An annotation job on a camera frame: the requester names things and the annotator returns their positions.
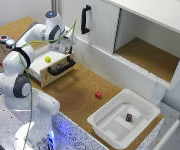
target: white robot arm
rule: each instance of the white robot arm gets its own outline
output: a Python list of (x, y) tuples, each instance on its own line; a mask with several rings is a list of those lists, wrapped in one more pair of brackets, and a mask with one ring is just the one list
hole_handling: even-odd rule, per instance
[[(0, 94), (5, 96), (5, 104), (9, 109), (31, 109), (32, 87), (27, 75), (23, 73), (25, 68), (20, 60), (19, 53), (26, 68), (29, 68), (30, 64), (35, 60), (35, 52), (29, 44), (24, 47), (21, 46), (31, 40), (50, 41), (58, 39), (64, 34), (67, 34), (68, 30), (69, 28), (64, 26), (60, 15), (55, 11), (49, 11), (46, 13), (46, 25), (33, 25), (17, 41), (15, 48), (12, 49), (3, 61), (5, 72), (0, 73)], [(50, 42), (50, 47), (55, 47), (52, 50), (65, 53), (65, 48), (61, 42), (75, 44), (76, 37), (73, 36), (72, 41), (72, 34), (73, 32), (70, 31), (62, 40)], [(33, 88), (32, 94), (32, 107), (38, 108), (39, 113), (36, 115), (35, 124), (29, 131), (27, 146), (28, 149), (39, 149), (38, 143), (42, 142), (42, 139), (46, 139), (47, 135), (52, 131), (52, 115), (55, 115), (59, 111), (60, 104), (55, 98), (38, 89)]]

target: wooden shelf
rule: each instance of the wooden shelf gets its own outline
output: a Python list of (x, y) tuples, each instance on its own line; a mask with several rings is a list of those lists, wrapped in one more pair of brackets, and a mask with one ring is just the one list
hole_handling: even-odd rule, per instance
[(115, 53), (171, 82), (180, 58), (139, 38), (134, 38)]

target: cabinet handle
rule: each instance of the cabinet handle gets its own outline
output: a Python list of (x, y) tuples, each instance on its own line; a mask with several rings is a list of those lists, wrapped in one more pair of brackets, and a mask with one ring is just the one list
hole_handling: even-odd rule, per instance
[(86, 5), (86, 8), (82, 10), (82, 24), (81, 24), (82, 34), (86, 34), (90, 31), (88, 28), (86, 28), (86, 12), (88, 10), (91, 10), (91, 7), (88, 5)]
[(67, 57), (67, 61), (69, 62), (69, 64), (60, 69), (52, 70), (51, 67), (48, 67), (48, 72), (53, 76), (57, 76), (76, 64), (76, 62), (71, 59), (70, 56)]

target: green cable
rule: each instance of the green cable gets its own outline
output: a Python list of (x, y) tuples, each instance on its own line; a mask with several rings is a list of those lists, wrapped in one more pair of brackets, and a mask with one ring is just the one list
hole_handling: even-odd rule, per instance
[(21, 48), (25, 47), (25, 46), (28, 45), (28, 44), (32, 44), (32, 43), (48, 43), (48, 42), (55, 42), (55, 41), (57, 41), (57, 40), (60, 40), (60, 39), (62, 39), (63, 37), (65, 37), (72, 29), (73, 29), (73, 31), (74, 31), (76, 22), (77, 22), (77, 18), (75, 19), (75, 22), (74, 22), (73, 26), (68, 30), (68, 32), (66, 32), (66, 34), (64, 34), (63, 36), (60, 36), (58, 39), (50, 40), (50, 41), (33, 41), (33, 42), (28, 42), (28, 43), (22, 45)]
[[(27, 70), (26, 67), (25, 67), (25, 64), (24, 64), (24, 62), (23, 62), (23, 59), (21, 58), (21, 53), (19, 52), (18, 54), (19, 54), (21, 63), (22, 63), (22, 65), (23, 65), (23, 67), (24, 67), (24, 70), (25, 70), (25, 72), (26, 72), (26, 74), (27, 74), (27, 77), (28, 77), (28, 79), (29, 79), (29, 81), (30, 81), (30, 76), (29, 76), (28, 70)], [(27, 138), (28, 138), (28, 133), (29, 133), (29, 130), (30, 130), (30, 125), (31, 125), (31, 122), (32, 122), (32, 110), (33, 110), (33, 108), (32, 108), (32, 107), (33, 107), (33, 92), (32, 92), (32, 87), (31, 87), (30, 93), (31, 93), (31, 103), (30, 103), (31, 114), (30, 114), (30, 123), (29, 123), (28, 131), (27, 131), (27, 135), (26, 135), (26, 138), (25, 138), (25, 143), (24, 143), (24, 146), (23, 146), (23, 150), (25, 149), (25, 144), (26, 144), (26, 141), (27, 141)]]

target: red block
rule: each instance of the red block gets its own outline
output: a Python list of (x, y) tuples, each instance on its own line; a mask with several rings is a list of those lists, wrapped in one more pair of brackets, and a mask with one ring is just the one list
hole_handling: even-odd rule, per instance
[(99, 98), (99, 99), (100, 99), (101, 96), (102, 96), (102, 93), (101, 93), (101, 92), (96, 92), (96, 94), (95, 94), (95, 97), (96, 97), (96, 98)]

